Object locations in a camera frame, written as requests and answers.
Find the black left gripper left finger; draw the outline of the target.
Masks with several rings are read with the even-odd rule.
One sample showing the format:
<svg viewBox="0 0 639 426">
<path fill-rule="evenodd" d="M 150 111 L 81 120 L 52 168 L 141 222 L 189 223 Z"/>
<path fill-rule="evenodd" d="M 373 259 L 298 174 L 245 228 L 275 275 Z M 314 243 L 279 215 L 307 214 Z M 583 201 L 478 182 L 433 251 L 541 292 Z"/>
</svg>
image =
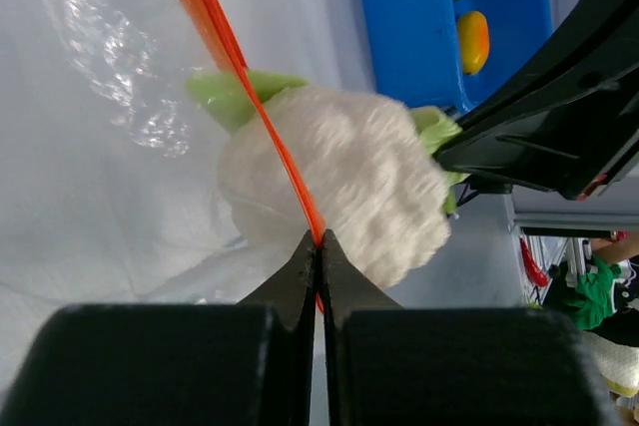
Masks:
<svg viewBox="0 0 639 426">
<path fill-rule="evenodd" d="M 305 425 L 316 249 L 236 304 L 76 304 L 37 334 L 5 425 Z"/>
</svg>

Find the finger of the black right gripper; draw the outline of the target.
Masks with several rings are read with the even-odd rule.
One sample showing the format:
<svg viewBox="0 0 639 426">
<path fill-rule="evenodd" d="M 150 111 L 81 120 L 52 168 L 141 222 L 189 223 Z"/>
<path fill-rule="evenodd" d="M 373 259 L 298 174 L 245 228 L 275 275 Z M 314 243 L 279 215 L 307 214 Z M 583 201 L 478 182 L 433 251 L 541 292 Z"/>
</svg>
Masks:
<svg viewBox="0 0 639 426">
<path fill-rule="evenodd" d="M 484 192 L 585 200 L 638 163 L 638 0 L 579 0 L 539 51 L 436 152 Z"/>
</svg>

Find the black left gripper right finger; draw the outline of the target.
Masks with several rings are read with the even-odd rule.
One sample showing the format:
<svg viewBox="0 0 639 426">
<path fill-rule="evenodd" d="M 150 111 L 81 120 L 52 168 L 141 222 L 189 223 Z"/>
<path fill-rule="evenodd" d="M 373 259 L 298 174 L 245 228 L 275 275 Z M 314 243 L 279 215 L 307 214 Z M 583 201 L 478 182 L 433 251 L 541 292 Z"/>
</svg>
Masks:
<svg viewBox="0 0 639 426">
<path fill-rule="evenodd" d="M 584 339 L 546 309 L 410 309 L 319 253 L 334 425 L 615 425 Z"/>
</svg>

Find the yellow toy lemon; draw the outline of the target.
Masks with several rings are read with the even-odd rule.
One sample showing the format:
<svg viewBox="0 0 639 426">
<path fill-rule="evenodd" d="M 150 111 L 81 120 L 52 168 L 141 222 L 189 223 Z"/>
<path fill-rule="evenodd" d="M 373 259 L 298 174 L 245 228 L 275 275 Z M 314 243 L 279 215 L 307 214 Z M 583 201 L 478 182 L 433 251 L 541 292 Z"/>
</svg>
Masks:
<svg viewBox="0 0 639 426">
<path fill-rule="evenodd" d="M 456 21 L 462 71 L 474 76 L 487 62 L 490 36 L 486 17 L 479 11 L 469 11 Z"/>
</svg>

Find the white toy cauliflower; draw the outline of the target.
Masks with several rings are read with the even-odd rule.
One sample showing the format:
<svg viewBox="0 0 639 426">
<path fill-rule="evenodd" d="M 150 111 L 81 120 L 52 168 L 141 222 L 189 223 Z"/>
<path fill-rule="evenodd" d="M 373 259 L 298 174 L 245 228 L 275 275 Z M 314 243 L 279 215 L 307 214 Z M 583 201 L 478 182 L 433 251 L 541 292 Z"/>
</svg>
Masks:
<svg viewBox="0 0 639 426">
<path fill-rule="evenodd" d="M 426 265 L 450 235 L 452 189 L 462 174 L 435 152 L 461 133 L 433 106 L 249 73 L 272 123 L 349 260 L 389 288 Z M 248 244 L 289 250 L 308 223 L 272 139 L 239 81 L 188 79 L 190 96 L 228 133 L 218 188 Z"/>
</svg>

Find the clear orange zip top bag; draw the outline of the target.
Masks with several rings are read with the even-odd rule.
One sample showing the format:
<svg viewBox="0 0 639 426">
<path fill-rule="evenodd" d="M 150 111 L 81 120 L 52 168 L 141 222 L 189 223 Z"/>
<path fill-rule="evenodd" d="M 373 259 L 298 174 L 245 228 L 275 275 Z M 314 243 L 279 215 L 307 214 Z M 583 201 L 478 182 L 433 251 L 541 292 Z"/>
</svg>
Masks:
<svg viewBox="0 0 639 426">
<path fill-rule="evenodd" d="M 1 0 L 1 306 L 229 301 L 289 256 L 218 190 L 214 68 L 180 0 Z"/>
</svg>

